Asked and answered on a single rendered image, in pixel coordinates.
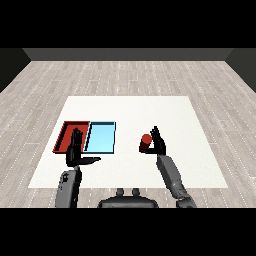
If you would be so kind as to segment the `dark grey robot body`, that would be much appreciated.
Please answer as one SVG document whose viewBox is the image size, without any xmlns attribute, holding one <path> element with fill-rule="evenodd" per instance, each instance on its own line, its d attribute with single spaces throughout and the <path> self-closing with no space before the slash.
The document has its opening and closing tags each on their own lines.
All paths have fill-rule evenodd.
<svg viewBox="0 0 256 256">
<path fill-rule="evenodd" d="M 132 189 L 131 196 L 124 195 L 124 189 L 118 188 L 116 195 L 101 200 L 98 208 L 158 208 L 155 200 L 142 197 L 138 188 Z"/>
</svg>

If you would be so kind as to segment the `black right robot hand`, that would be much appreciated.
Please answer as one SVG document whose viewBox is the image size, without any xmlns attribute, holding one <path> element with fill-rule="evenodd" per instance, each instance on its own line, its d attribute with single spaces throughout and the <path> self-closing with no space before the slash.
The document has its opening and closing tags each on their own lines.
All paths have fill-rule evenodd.
<svg viewBox="0 0 256 256">
<path fill-rule="evenodd" d="M 157 155 L 165 155 L 166 154 L 166 145 L 164 140 L 162 139 L 160 132 L 157 127 L 154 127 L 149 135 L 152 137 L 152 142 L 148 150 L 140 151 L 145 154 L 157 154 Z"/>
</svg>

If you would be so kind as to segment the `red shallow open box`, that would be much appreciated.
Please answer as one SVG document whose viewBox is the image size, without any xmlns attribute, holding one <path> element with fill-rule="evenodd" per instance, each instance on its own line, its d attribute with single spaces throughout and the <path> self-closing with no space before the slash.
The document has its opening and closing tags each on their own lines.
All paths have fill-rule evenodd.
<svg viewBox="0 0 256 256">
<path fill-rule="evenodd" d="M 89 121 L 65 121 L 62 125 L 55 146 L 52 150 L 55 154 L 65 154 L 71 143 L 72 132 L 77 128 L 82 133 L 81 152 L 84 152 L 87 132 L 89 130 Z"/>
</svg>

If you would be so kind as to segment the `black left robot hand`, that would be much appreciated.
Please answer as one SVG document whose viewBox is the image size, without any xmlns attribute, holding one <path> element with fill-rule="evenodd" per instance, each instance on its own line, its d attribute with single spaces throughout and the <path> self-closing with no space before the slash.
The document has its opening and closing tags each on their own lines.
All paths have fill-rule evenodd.
<svg viewBox="0 0 256 256">
<path fill-rule="evenodd" d="M 83 133 L 78 128 L 72 131 L 71 142 L 66 151 L 66 165 L 68 167 L 90 165 L 101 160 L 100 157 L 81 157 L 82 135 Z"/>
</svg>

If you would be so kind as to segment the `small red can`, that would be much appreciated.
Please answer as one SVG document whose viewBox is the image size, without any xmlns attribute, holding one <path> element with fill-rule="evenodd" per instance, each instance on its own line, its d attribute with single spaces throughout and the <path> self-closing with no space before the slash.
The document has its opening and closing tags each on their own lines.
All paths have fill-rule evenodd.
<svg viewBox="0 0 256 256">
<path fill-rule="evenodd" d="M 144 134 L 140 141 L 139 150 L 140 151 L 148 150 L 151 142 L 152 142 L 152 137 L 149 134 Z"/>
</svg>

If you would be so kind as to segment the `light blue shallow open box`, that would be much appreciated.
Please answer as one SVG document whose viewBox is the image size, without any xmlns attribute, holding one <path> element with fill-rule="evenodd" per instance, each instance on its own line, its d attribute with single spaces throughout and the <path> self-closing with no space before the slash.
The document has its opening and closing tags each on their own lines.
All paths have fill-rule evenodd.
<svg viewBox="0 0 256 256">
<path fill-rule="evenodd" d="M 93 121 L 90 123 L 83 152 L 85 154 L 113 154 L 116 123 L 114 121 Z"/>
</svg>

